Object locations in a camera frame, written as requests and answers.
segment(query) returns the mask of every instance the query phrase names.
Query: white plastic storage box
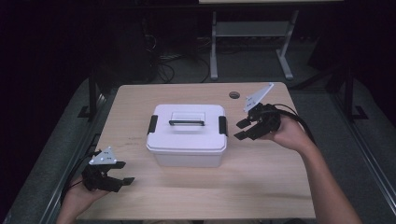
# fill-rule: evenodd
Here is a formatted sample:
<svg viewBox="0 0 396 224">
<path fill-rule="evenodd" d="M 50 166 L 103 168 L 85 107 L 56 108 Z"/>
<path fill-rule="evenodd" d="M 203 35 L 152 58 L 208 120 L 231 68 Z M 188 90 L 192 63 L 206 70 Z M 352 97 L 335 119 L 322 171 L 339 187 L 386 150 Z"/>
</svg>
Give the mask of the white plastic storage box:
<svg viewBox="0 0 396 224">
<path fill-rule="evenodd" d="M 218 167 L 227 147 L 220 105 L 157 105 L 147 148 L 163 166 Z"/>
</svg>

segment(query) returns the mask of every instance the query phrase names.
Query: white bracket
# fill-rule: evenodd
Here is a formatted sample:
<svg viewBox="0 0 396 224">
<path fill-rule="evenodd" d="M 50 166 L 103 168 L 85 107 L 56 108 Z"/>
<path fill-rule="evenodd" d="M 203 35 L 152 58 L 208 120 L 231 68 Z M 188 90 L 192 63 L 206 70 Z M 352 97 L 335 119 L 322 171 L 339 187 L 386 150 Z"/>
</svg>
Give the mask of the white bracket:
<svg viewBox="0 0 396 224">
<path fill-rule="evenodd" d="M 111 150 L 111 147 L 106 148 L 97 156 L 90 160 L 90 165 L 116 164 L 117 160 Z"/>
<path fill-rule="evenodd" d="M 257 105 L 273 87 L 274 87 L 274 83 L 270 82 L 268 86 L 247 96 L 247 99 L 245 101 L 245 108 L 244 108 L 245 112 L 248 112 L 251 108 Z"/>
</svg>

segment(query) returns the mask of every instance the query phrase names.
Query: black handle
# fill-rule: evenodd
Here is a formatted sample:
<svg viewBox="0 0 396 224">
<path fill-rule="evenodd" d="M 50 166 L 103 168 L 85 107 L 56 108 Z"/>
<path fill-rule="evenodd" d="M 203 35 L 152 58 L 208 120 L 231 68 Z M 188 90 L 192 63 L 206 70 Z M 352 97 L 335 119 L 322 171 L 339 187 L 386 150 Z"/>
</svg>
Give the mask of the black handle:
<svg viewBox="0 0 396 224">
<path fill-rule="evenodd" d="M 205 122 L 202 120 L 169 120 L 170 125 L 176 124 L 200 124 L 201 126 L 205 126 Z"/>
</svg>

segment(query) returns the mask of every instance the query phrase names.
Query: black cable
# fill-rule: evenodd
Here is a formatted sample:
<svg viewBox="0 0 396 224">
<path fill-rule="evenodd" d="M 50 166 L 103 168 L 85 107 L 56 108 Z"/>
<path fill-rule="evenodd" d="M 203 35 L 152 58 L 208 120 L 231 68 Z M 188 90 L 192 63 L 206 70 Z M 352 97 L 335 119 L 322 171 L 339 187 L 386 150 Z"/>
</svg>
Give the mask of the black cable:
<svg viewBox="0 0 396 224">
<path fill-rule="evenodd" d="M 158 64 L 158 65 L 160 66 L 160 67 L 158 68 L 158 69 L 159 69 L 158 74 L 160 75 L 160 78 L 163 80 L 163 83 L 164 83 L 164 84 L 170 83 L 170 82 L 172 81 L 172 79 L 175 77 L 175 69 L 174 69 L 172 66 L 170 66 L 170 65 L 168 65 L 168 64 L 165 64 L 165 63 L 160 63 L 160 64 Z M 167 76 L 165 70 L 163 69 L 164 67 L 167 67 L 167 68 L 169 68 L 169 69 L 172 71 L 171 77 L 168 77 L 168 76 Z"/>
<path fill-rule="evenodd" d="M 69 186 L 69 188 L 66 190 L 69 191 L 71 188 L 73 188 L 75 185 L 82 183 L 82 180 L 78 181 L 77 183 L 73 184 L 72 186 Z"/>
<path fill-rule="evenodd" d="M 287 109 L 291 110 L 295 115 L 297 115 L 297 112 L 295 110 L 293 110 L 290 106 L 288 105 L 282 105 L 282 104 L 276 104 L 276 105 L 281 105 L 281 106 L 285 106 Z"/>
<path fill-rule="evenodd" d="M 70 188 L 71 188 L 69 186 L 70 182 L 72 181 L 72 178 L 76 174 L 79 166 L 85 161 L 85 159 L 87 159 L 88 157 L 97 156 L 100 152 L 101 151 L 94 151 L 94 152 L 88 153 L 76 162 L 75 166 L 73 167 L 72 171 L 70 172 L 69 176 L 67 177 L 66 182 L 64 183 L 64 187 L 61 192 L 61 200 L 60 200 L 61 204 L 64 202 L 64 196 L 66 196 L 67 191 L 70 190 Z"/>
<path fill-rule="evenodd" d="M 207 78 L 210 77 L 210 65 L 203 58 L 201 58 L 199 56 L 197 56 L 197 59 L 200 60 L 201 62 L 203 62 L 206 65 L 206 68 L 207 68 L 206 76 L 200 82 L 200 83 L 204 83 L 207 80 Z"/>
<path fill-rule="evenodd" d="M 211 49 L 212 40 L 211 37 L 204 37 L 207 41 L 204 44 L 201 44 L 197 47 L 197 53 L 208 53 Z"/>
<path fill-rule="evenodd" d="M 278 108 L 275 109 L 275 110 L 262 111 L 262 112 L 260 112 L 260 114 L 261 115 L 264 115 L 264 114 L 268 114 L 268 115 L 270 115 L 270 114 L 281 114 L 281 115 L 287 116 L 287 117 L 289 117 L 291 119 L 294 119 L 295 121 L 299 122 L 303 126 L 303 129 L 304 129 L 306 135 L 308 135 L 308 137 L 311 139 L 311 141 L 314 144 L 316 144 L 314 135 L 311 133 L 311 130 L 309 129 L 308 125 L 297 114 L 292 114 L 289 111 L 278 109 Z"/>
</svg>

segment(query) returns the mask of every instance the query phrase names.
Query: forearm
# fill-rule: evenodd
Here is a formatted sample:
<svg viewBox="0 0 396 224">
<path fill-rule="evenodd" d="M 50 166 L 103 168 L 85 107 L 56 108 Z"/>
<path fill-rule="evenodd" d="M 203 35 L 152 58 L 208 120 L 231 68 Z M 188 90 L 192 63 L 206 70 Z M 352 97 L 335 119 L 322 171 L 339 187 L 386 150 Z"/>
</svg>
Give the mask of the forearm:
<svg viewBox="0 0 396 224">
<path fill-rule="evenodd" d="M 65 209 L 61 209 L 61 212 L 56 220 L 56 224 L 73 224 L 76 222 L 76 214 Z"/>
<path fill-rule="evenodd" d="M 305 164 L 318 223 L 361 223 L 318 148 L 310 146 L 300 154 Z"/>
</svg>

